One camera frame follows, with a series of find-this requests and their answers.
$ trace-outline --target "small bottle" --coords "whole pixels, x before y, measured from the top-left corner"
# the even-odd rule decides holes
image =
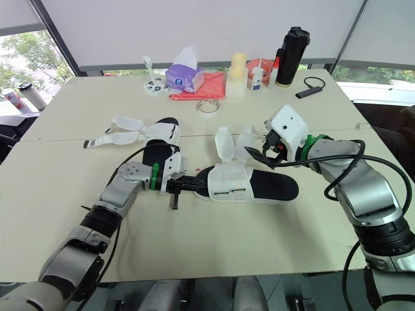
[[[269,89],[275,88],[277,75],[278,75],[278,67],[279,67],[279,56],[275,58],[274,65],[272,65],[270,82],[268,83]]]
[[[250,90],[258,91],[262,83],[263,70],[260,67],[255,67],[252,69],[252,73],[254,74],[254,76],[252,77]]]

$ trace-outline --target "plastic container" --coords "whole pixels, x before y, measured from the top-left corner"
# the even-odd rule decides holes
[[[29,100],[29,102],[33,104],[33,106],[35,106],[39,110],[43,110],[46,108],[47,104],[45,100],[42,98],[42,96],[40,96],[38,90],[33,84],[29,82],[23,83],[20,84],[18,89],[22,96],[26,97]]]
[[[248,83],[248,68],[246,55],[236,53],[232,55],[231,67],[226,79],[226,98],[244,98]]]
[[[246,55],[244,53],[235,53],[231,57],[231,68],[244,69],[246,67]]]

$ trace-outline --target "orange plastic bag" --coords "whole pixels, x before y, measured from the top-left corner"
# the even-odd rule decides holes
[[[171,94],[173,100],[202,100],[223,99],[225,97],[224,73],[203,73],[205,82],[196,93],[183,91],[181,94]]]

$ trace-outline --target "white device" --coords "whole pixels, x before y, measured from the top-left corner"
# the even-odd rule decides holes
[[[290,105],[284,105],[265,123],[265,128],[281,137],[287,148],[287,161],[295,161],[297,149],[304,145],[309,132],[304,119]]]

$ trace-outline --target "tissue box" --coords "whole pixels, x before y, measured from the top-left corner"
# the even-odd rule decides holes
[[[166,82],[173,89],[196,93],[204,82],[203,69],[174,64],[166,71]]]

